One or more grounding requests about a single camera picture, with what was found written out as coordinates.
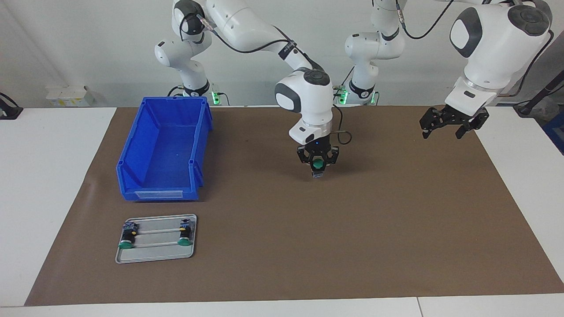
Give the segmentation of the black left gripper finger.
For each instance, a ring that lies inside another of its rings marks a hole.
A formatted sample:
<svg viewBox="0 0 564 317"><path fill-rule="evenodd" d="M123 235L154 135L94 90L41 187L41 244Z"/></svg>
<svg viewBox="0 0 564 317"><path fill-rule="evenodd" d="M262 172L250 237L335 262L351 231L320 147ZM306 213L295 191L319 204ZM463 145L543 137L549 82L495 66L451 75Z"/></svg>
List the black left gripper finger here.
<svg viewBox="0 0 564 317"><path fill-rule="evenodd" d="M472 130L479 130L485 124L489 116L490 115L486 108L479 110L474 117L462 114L460 116L460 127L455 133L456 138L461 139L468 132Z"/></svg>
<svg viewBox="0 0 564 317"><path fill-rule="evenodd" d="M424 139L428 139L435 129L445 127L449 122L449 113L437 108L429 108L419 120Z"/></svg>

